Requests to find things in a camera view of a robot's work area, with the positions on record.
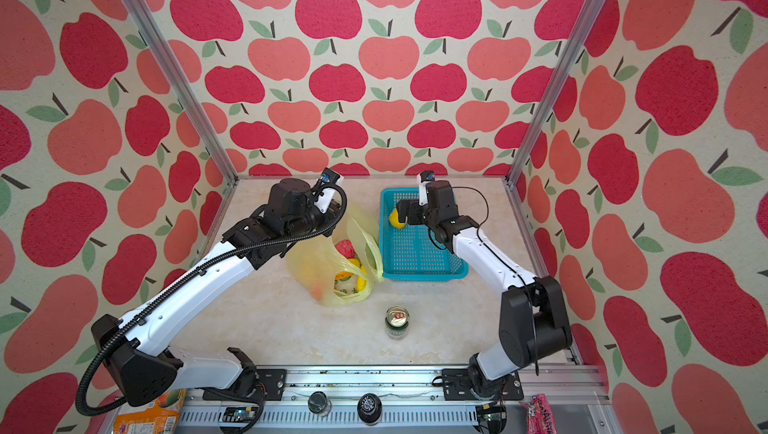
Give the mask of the yellow plastic bag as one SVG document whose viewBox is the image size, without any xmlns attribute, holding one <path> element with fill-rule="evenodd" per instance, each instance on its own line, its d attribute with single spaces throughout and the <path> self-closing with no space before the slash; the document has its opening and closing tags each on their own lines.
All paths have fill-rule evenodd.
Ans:
<svg viewBox="0 0 768 434">
<path fill-rule="evenodd" d="M 366 300 L 383 281 L 379 221 L 374 213 L 352 204 L 329 237 L 302 241 L 286 256 L 290 274 L 317 303 L 327 308 Z M 345 259 L 335 245 L 350 240 L 356 259 Z"/>
</svg>

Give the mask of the yellow toy fruit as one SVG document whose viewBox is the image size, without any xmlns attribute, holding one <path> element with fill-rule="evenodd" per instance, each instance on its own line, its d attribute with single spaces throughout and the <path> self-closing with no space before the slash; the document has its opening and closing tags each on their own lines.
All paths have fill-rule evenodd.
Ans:
<svg viewBox="0 0 768 434">
<path fill-rule="evenodd" d="M 390 225 L 395 229 L 403 229 L 406 226 L 406 222 L 400 220 L 399 212 L 397 209 L 392 210 L 388 220 Z"/>
</svg>

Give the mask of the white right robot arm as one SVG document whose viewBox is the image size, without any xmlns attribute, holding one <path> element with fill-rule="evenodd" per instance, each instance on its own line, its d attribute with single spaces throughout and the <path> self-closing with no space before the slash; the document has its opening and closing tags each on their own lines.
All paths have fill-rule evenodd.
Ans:
<svg viewBox="0 0 768 434">
<path fill-rule="evenodd" d="M 398 220 L 424 225 L 435 242 L 465 261 L 500 295 L 498 341 L 468 361 L 473 395 L 498 398 L 518 370 L 573 343 L 561 285 L 551 276 L 539 277 L 502 252 L 481 224 L 462 215 L 454 187 L 437 180 L 432 171 L 418 175 L 416 199 L 397 203 Z"/>
</svg>

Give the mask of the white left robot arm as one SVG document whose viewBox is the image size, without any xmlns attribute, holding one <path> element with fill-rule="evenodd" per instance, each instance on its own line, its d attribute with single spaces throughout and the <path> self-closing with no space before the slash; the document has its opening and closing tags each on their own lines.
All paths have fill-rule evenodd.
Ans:
<svg viewBox="0 0 768 434">
<path fill-rule="evenodd" d="M 314 185 L 274 184 L 268 201 L 228 229 L 199 263 L 140 307 L 104 315 L 91 331 L 99 349 L 81 379 L 76 408 L 95 416 L 124 404 L 139 407 L 181 389 L 216 400 L 258 402 L 264 388 L 238 348 L 200 353 L 173 346 L 179 332 L 219 295 L 297 243 L 330 236 L 347 208 L 343 178 L 325 169 Z"/>
</svg>

